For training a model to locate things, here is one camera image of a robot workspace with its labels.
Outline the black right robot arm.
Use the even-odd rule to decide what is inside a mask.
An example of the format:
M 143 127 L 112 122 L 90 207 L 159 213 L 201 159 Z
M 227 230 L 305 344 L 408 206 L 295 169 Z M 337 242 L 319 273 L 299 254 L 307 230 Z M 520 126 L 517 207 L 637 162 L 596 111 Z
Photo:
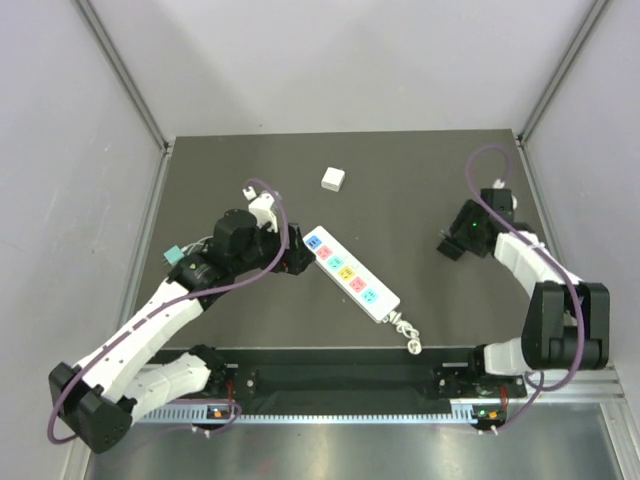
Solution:
M 563 267 L 528 224 L 516 221 L 515 210 L 510 190 L 484 188 L 463 204 L 437 247 L 453 261 L 466 253 L 494 259 L 529 297 L 518 337 L 474 349 L 466 380 L 481 396 L 504 376 L 602 370 L 609 360 L 609 290 Z

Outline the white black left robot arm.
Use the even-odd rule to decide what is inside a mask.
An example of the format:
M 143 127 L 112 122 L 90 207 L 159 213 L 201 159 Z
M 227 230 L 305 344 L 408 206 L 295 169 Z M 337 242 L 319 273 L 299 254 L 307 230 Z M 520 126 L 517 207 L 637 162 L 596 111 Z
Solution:
M 299 275 L 315 260 L 300 228 L 285 218 L 259 221 L 232 209 L 211 237 L 183 252 L 167 277 L 136 314 L 93 353 L 73 365 L 58 364 L 48 382 L 53 409 L 47 437 L 62 421 L 95 453 L 115 446 L 142 417 L 173 401 L 220 401 L 236 419 L 232 375 L 215 348 L 196 345 L 152 371 L 143 367 L 183 327 L 224 294 L 266 274 Z

